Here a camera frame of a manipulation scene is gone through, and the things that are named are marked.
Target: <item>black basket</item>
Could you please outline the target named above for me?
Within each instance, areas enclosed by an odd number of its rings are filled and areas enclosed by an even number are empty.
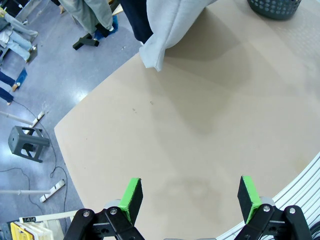
[[[255,12],[277,20],[289,19],[295,14],[301,0],[247,0]]]

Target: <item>table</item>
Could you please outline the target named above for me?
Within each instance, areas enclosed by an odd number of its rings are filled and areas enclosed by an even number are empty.
[[[220,0],[161,72],[137,54],[110,75],[55,127],[84,206],[141,177],[145,239],[213,238],[242,221],[241,175],[262,196],[282,190],[320,148],[319,13],[304,0],[274,21]]]

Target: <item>screw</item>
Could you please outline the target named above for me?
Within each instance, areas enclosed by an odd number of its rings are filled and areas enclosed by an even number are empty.
[[[293,207],[290,208],[289,213],[294,214],[295,212],[296,212],[296,210]]]
[[[110,213],[111,213],[112,215],[115,215],[115,214],[117,213],[117,209],[112,208],[112,209],[110,210]]]
[[[90,212],[89,211],[85,211],[84,213],[83,213],[83,216],[84,217],[88,217],[90,215]]]
[[[269,211],[270,211],[270,207],[269,207],[269,206],[264,206],[264,207],[263,207],[263,211],[269,212]]]

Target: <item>gray stool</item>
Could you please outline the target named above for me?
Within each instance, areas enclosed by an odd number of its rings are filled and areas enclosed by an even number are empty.
[[[42,129],[14,126],[11,130],[8,144],[13,154],[42,163],[43,161],[39,159],[39,156],[44,147],[50,146],[50,141],[42,136]]]

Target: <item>gray floor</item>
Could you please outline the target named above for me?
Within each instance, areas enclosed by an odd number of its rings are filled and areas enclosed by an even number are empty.
[[[77,210],[83,205],[65,166],[54,127],[91,90],[136,54],[140,43],[134,38],[124,13],[118,15],[118,32],[102,39],[98,47],[83,46],[78,51],[75,51],[72,45],[79,37],[86,34],[85,31],[68,13],[60,15],[58,7],[51,1],[43,0],[28,20],[29,27],[39,32],[34,41],[38,44],[38,56],[26,65],[20,56],[9,52],[4,58],[1,71],[16,79],[22,69],[26,68],[28,76],[25,82],[12,95],[15,101],[25,105],[36,115],[40,111],[45,111],[46,115],[41,123],[51,137],[52,146],[56,151],[57,165],[63,167],[68,175],[65,211]],[[2,82],[0,87],[10,90],[10,87]],[[15,102],[7,106],[6,102],[0,99],[0,111],[33,120],[33,116]],[[23,124],[3,116],[0,116],[0,123],[0,171],[22,168],[30,178],[32,190],[48,190],[59,180],[66,178],[61,169],[57,169],[53,178],[50,178],[55,166],[55,156],[51,147],[42,153],[43,163],[11,154],[8,146],[10,131],[13,126]],[[20,170],[0,172],[0,189],[28,189],[28,179]],[[62,212],[65,193],[64,187],[45,203],[40,203],[40,196],[32,196],[31,199],[39,204],[41,210],[31,204],[26,195],[2,194],[0,223],[16,220],[22,216]]]

